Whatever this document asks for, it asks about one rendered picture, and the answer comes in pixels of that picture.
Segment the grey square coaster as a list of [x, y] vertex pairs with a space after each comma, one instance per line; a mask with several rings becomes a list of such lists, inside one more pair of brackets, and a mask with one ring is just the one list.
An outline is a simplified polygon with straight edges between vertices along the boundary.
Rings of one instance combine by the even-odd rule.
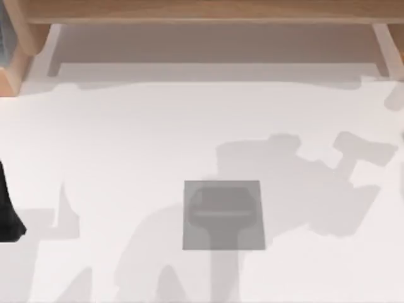
[[266, 249], [259, 181], [185, 181], [183, 202], [184, 250]]

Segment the wooden shelf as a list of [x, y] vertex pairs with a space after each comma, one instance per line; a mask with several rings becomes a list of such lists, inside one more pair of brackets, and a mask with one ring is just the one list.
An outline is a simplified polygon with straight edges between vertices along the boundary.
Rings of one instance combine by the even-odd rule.
[[386, 25], [404, 64], [404, 0], [0, 0], [39, 55], [60, 26], [50, 75], [87, 64], [368, 63]]

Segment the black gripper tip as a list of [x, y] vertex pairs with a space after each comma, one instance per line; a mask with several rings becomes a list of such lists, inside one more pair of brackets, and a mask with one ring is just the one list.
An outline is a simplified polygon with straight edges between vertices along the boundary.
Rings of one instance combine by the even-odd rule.
[[17, 242], [27, 232], [11, 202], [3, 163], [0, 161], [0, 243]]

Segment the wooden cabinet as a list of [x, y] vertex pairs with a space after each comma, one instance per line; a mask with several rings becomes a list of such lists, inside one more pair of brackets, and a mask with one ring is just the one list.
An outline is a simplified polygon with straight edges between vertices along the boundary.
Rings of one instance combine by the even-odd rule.
[[15, 97], [32, 57], [44, 48], [49, 25], [31, 20], [35, 0], [0, 0], [0, 97]]

